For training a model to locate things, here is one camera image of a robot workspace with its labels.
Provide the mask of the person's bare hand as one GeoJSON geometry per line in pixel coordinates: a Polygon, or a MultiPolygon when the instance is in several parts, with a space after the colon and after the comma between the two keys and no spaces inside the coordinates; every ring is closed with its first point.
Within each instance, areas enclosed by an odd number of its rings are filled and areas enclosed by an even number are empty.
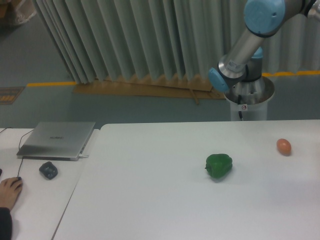
{"type": "Polygon", "coordinates": [[[16,181],[17,177],[6,178],[0,183],[0,207],[14,208],[16,201],[23,189],[23,181],[16,181]]]}

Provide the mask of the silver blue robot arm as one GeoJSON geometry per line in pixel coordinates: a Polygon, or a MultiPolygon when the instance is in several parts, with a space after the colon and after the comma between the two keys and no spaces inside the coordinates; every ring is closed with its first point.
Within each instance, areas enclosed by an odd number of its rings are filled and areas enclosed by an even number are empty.
{"type": "Polygon", "coordinates": [[[296,15],[320,19],[318,0],[248,0],[244,7],[245,30],[221,57],[216,68],[208,71],[212,86],[226,92],[239,82],[254,82],[262,76],[264,39],[274,36],[281,26],[296,15]]]}

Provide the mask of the dark sleeved forearm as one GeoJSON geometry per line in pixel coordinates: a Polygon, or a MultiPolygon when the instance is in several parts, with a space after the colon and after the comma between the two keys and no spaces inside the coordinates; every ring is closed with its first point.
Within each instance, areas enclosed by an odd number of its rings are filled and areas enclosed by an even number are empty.
{"type": "Polygon", "coordinates": [[[0,239],[11,240],[13,231],[12,216],[6,207],[0,208],[0,239]]]}

